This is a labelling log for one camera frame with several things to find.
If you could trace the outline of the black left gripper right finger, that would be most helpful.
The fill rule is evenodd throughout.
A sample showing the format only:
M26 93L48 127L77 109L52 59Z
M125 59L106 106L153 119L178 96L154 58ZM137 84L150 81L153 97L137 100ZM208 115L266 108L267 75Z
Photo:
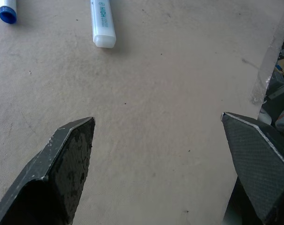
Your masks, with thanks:
M263 225L284 225L284 138L270 125L221 116L236 174Z

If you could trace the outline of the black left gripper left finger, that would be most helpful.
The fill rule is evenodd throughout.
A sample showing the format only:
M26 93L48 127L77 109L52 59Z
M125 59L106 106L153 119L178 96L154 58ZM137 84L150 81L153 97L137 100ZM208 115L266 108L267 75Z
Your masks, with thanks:
M95 119L58 128L0 200L0 225L72 225L86 181Z

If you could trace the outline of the clutter of boxes on floor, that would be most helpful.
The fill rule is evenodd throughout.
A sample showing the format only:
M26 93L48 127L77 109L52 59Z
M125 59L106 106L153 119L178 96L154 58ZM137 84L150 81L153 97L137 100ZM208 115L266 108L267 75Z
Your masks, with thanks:
M284 42L268 84L258 120L284 136Z

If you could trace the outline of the white highlighter pen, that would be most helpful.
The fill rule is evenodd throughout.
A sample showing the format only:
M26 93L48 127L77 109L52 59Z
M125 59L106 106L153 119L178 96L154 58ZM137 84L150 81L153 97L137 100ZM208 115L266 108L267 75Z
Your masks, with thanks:
M90 0L92 38L97 47L113 48L116 34L110 0Z

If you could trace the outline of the white marker with blue cap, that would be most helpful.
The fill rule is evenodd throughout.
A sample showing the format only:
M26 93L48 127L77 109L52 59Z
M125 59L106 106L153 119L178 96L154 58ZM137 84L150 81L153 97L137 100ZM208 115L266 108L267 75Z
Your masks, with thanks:
M17 21L16 0L0 0L0 19L8 24L16 23Z

